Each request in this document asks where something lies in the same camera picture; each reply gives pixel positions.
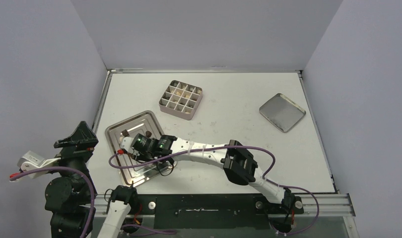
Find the pink grid chocolate box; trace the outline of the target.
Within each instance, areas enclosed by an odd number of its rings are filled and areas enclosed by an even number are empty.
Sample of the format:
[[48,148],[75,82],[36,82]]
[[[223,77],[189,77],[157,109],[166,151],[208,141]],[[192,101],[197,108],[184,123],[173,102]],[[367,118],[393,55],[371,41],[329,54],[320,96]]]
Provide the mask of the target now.
[[[181,96],[176,95],[177,91],[181,93]],[[159,108],[169,115],[192,120],[202,97],[202,88],[173,80],[160,98]]]

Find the small square metal lid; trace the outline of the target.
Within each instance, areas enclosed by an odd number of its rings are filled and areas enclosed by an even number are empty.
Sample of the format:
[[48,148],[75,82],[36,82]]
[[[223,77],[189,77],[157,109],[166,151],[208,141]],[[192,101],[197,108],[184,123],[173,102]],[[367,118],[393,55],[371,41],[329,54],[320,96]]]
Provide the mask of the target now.
[[287,133],[306,115],[306,110],[277,93],[260,106],[259,113],[281,132]]

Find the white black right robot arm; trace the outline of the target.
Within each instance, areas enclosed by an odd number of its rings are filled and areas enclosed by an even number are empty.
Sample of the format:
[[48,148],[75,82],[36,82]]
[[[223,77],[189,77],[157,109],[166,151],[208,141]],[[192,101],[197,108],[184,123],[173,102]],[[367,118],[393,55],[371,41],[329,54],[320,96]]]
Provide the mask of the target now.
[[291,206],[292,193],[288,188],[266,180],[264,172],[254,160],[252,146],[243,146],[236,140],[228,144],[205,144],[185,140],[172,135],[159,139],[138,133],[125,137],[121,148],[145,162],[189,161],[222,169],[227,179],[236,185],[251,186],[261,193],[273,209],[284,212]]

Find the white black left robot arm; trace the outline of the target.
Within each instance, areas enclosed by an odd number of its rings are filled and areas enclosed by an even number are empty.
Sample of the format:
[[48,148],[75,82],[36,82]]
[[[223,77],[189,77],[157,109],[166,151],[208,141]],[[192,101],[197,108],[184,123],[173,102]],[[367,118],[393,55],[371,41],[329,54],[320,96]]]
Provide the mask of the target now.
[[[60,177],[45,189],[45,209],[51,211],[51,234],[54,238],[89,237],[93,230],[96,208],[90,208],[97,191],[94,188],[86,162],[93,155],[98,139],[85,121],[81,121],[67,138],[58,140],[54,148],[55,167],[61,167]],[[137,216],[142,204],[133,186],[119,185],[112,190],[107,206],[107,217],[98,237],[116,238],[128,214]]]

